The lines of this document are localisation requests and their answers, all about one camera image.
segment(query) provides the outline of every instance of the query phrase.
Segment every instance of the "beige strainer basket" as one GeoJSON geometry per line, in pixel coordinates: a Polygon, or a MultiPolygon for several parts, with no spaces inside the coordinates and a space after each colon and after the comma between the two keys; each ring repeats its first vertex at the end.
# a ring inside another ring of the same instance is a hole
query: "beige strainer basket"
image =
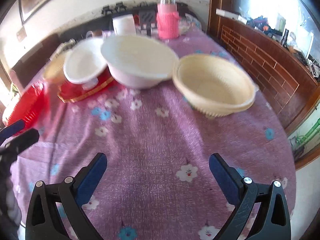
{"type": "Polygon", "coordinates": [[[225,59],[205,54],[180,59],[172,79],[194,108],[211,116],[248,109],[258,90],[244,70],[225,59]]]}
{"type": "Polygon", "coordinates": [[[65,81],[63,65],[69,51],[55,57],[44,67],[43,79],[51,84],[61,84],[65,81]]]}

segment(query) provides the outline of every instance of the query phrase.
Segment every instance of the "bottle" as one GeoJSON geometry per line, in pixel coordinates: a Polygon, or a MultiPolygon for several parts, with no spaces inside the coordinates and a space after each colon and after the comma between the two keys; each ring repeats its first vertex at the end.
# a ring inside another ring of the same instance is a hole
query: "bottle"
{"type": "Polygon", "coordinates": [[[170,13],[177,11],[175,0],[160,0],[158,3],[158,13],[170,13]]]}
{"type": "Polygon", "coordinates": [[[282,40],[281,40],[281,45],[282,45],[283,47],[287,47],[288,35],[289,35],[289,30],[288,30],[288,29],[285,29],[283,38],[282,38],[282,40]]]}
{"type": "Polygon", "coordinates": [[[157,26],[160,39],[179,37],[179,13],[175,0],[160,0],[158,3],[157,26]]]}

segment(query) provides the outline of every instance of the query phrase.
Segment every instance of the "wooden cabinet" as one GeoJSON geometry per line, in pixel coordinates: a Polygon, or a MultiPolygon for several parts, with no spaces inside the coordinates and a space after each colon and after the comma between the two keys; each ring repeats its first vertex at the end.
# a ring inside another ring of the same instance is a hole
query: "wooden cabinet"
{"type": "Polygon", "coordinates": [[[282,126],[289,132],[290,125],[309,99],[319,93],[316,80],[279,43],[238,21],[222,17],[218,37],[259,85],[282,126]]]}

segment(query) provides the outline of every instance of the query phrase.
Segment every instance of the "white container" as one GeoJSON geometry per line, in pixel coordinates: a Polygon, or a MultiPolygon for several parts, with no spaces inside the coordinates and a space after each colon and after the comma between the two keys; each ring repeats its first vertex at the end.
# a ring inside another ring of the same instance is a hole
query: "white container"
{"type": "Polygon", "coordinates": [[[146,89],[172,78],[178,56],[168,46],[145,36],[125,35],[107,38],[101,54],[119,83],[146,89]]]}
{"type": "Polygon", "coordinates": [[[133,15],[124,15],[112,19],[113,29],[116,35],[135,35],[136,27],[134,25],[133,15]]]}
{"type": "Polygon", "coordinates": [[[94,80],[105,70],[107,62],[100,52],[103,41],[103,38],[80,41],[67,55],[63,72],[71,83],[94,84],[94,80]]]}

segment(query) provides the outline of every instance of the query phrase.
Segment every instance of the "blue flower print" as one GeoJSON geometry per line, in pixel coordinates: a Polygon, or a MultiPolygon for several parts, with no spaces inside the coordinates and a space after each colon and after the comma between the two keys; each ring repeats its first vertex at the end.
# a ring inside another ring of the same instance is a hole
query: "blue flower print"
{"type": "Polygon", "coordinates": [[[245,175],[244,175],[244,170],[243,170],[243,169],[237,167],[237,168],[236,168],[236,171],[238,171],[238,173],[240,174],[241,177],[243,177],[243,178],[245,177],[245,175]]]}
{"type": "Polygon", "coordinates": [[[219,51],[218,56],[219,57],[227,57],[228,54],[226,52],[224,52],[224,51],[219,51]]]}
{"type": "Polygon", "coordinates": [[[100,115],[100,119],[105,121],[105,120],[108,120],[110,116],[111,116],[111,112],[103,111],[100,115]]]}
{"type": "Polygon", "coordinates": [[[39,135],[43,135],[43,134],[44,134],[44,127],[41,127],[41,128],[38,130],[38,133],[39,133],[39,135]]]}
{"type": "Polygon", "coordinates": [[[29,182],[29,192],[33,192],[33,188],[35,187],[35,183],[34,182],[29,182]]]}
{"type": "Polygon", "coordinates": [[[50,171],[50,175],[55,176],[55,175],[57,175],[58,171],[59,171],[59,164],[55,164],[55,165],[53,165],[53,167],[50,171]]]}
{"type": "Polygon", "coordinates": [[[125,227],[120,229],[120,233],[118,234],[118,237],[121,240],[133,240],[137,238],[136,230],[132,227],[125,227]]]}
{"type": "Polygon", "coordinates": [[[103,112],[101,108],[95,107],[94,109],[92,109],[91,114],[98,115],[98,114],[101,114],[101,112],[103,112]]]}
{"type": "Polygon", "coordinates": [[[58,212],[59,212],[59,215],[60,215],[60,217],[61,217],[62,219],[67,217],[67,214],[66,214],[66,212],[64,211],[64,208],[63,208],[62,205],[59,205],[59,206],[58,206],[58,212]]]}
{"type": "Polygon", "coordinates": [[[266,131],[265,131],[265,134],[266,134],[266,138],[268,141],[271,141],[274,137],[275,137],[275,132],[273,129],[271,128],[268,128],[266,131]]]}

